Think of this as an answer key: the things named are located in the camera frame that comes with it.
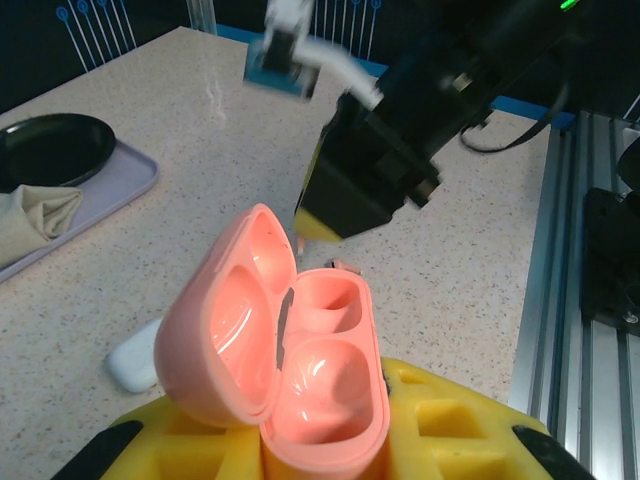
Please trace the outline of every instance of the countertop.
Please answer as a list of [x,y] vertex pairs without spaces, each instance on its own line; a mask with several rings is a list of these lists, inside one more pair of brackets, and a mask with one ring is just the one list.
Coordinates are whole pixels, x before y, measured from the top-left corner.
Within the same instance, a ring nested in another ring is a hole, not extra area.
[[[120,390],[110,349],[162,316],[221,229],[258,202],[290,228],[304,172],[342,92],[320,76],[310,103],[247,87],[246,45],[175,30],[0,116],[105,120],[160,165],[158,184],[0,284],[0,478],[49,478],[99,430],[162,394]],[[495,113],[491,144],[531,120]],[[494,156],[451,141],[423,210],[341,244],[310,244],[300,269],[333,256],[362,267],[382,355],[505,402],[548,131]]]

